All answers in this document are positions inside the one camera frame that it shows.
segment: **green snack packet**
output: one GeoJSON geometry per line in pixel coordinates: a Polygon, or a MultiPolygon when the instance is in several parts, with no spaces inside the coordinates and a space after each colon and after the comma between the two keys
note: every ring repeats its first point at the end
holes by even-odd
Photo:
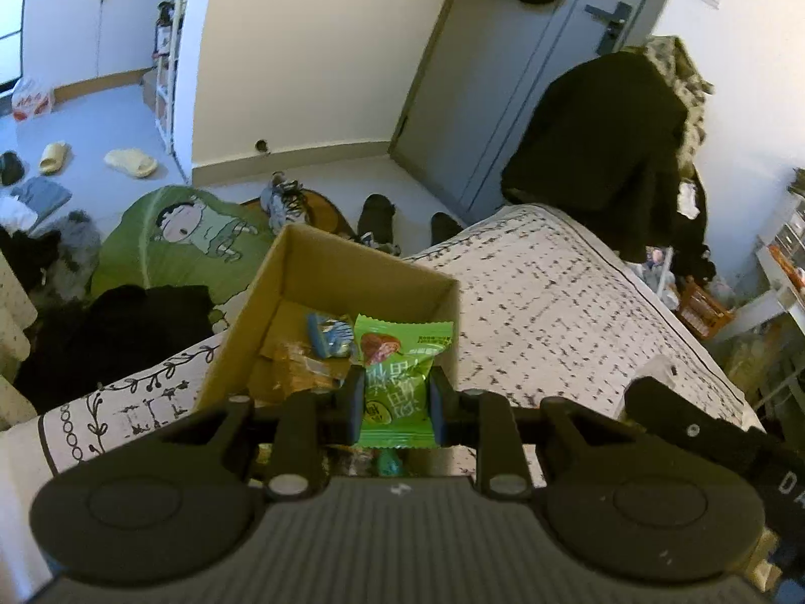
{"type": "Polygon", "coordinates": [[[366,316],[355,321],[355,344],[366,369],[359,445],[436,447],[428,418],[428,373],[452,341],[452,322],[398,324],[366,316]]]}

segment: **white cabinet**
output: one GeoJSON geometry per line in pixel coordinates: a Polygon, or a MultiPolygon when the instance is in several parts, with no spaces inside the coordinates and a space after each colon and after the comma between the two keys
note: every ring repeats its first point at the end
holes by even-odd
{"type": "Polygon", "coordinates": [[[25,0],[23,74],[54,88],[154,65],[165,0],[25,0]]]}
{"type": "Polygon", "coordinates": [[[154,64],[154,24],[162,1],[167,0],[103,0],[98,76],[154,64]]]}
{"type": "Polygon", "coordinates": [[[55,87],[98,76],[101,0],[25,0],[23,75],[55,87]]]}

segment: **patterned bedding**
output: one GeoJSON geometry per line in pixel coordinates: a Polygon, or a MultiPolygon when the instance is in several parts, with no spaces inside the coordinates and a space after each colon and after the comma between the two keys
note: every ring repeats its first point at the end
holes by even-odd
{"type": "MultiPolygon", "coordinates": [[[[498,391],[523,407],[561,395],[613,415],[635,372],[661,354],[675,365],[676,389],[685,398],[739,426],[757,423],[741,392],[656,295],[593,234],[558,211],[510,207],[411,260],[462,282],[459,389],[498,391]]],[[[35,490],[51,474],[191,411],[224,334],[14,427],[13,448],[9,432],[0,435],[0,484],[26,480],[11,495],[5,492],[6,499],[19,500],[22,522],[7,516],[0,534],[22,535],[27,547],[23,552],[4,541],[0,601],[7,601],[8,579],[19,583],[27,572],[29,587],[47,579],[40,557],[24,558],[35,555],[25,522],[35,490]],[[12,453],[27,457],[24,471],[12,453]],[[31,463],[34,456],[38,466],[31,463]]],[[[536,459],[530,459],[540,481],[536,459]]],[[[473,464],[472,452],[459,448],[448,470],[469,474],[473,464]]]]}

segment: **shoe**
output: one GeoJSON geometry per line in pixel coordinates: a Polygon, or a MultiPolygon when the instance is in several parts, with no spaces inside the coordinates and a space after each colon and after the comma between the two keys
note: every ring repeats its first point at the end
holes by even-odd
{"type": "Polygon", "coordinates": [[[25,175],[23,162],[19,160],[17,152],[3,152],[0,155],[0,183],[10,186],[17,183],[25,175]]]}
{"type": "Polygon", "coordinates": [[[384,195],[370,195],[363,203],[357,222],[357,236],[362,245],[398,257],[400,247],[394,243],[393,219],[396,208],[384,195]]]}
{"type": "Polygon", "coordinates": [[[282,172],[275,172],[271,185],[261,193],[260,208],[268,214],[268,225],[274,234],[279,234],[289,222],[310,224],[302,185],[285,179],[282,172]]]}
{"type": "Polygon", "coordinates": [[[464,231],[464,227],[450,218],[448,214],[441,211],[434,213],[431,218],[431,245],[437,246],[439,243],[449,241],[462,231],[464,231]]]}

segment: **slipper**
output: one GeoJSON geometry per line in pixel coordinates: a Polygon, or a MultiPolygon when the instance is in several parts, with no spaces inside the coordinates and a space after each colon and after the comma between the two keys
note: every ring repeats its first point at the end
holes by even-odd
{"type": "Polygon", "coordinates": [[[64,165],[64,157],[67,156],[69,145],[62,140],[58,143],[51,143],[42,152],[39,159],[39,172],[43,175],[53,175],[60,171],[64,165]]]}
{"type": "Polygon", "coordinates": [[[103,160],[109,167],[117,168],[137,179],[153,175],[158,167],[156,159],[141,149],[113,149],[103,160]]]}
{"type": "Polygon", "coordinates": [[[462,231],[464,231],[464,227],[448,214],[441,211],[434,213],[433,218],[431,218],[431,245],[437,246],[439,243],[449,241],[462,231]]]}
{"type": "Polygon", "coordinates": [[[10,186],[17,183],[25,175],[23,162],[19,160],[17,152],[3,152],[0,155],[0,183],[10,186]]]}

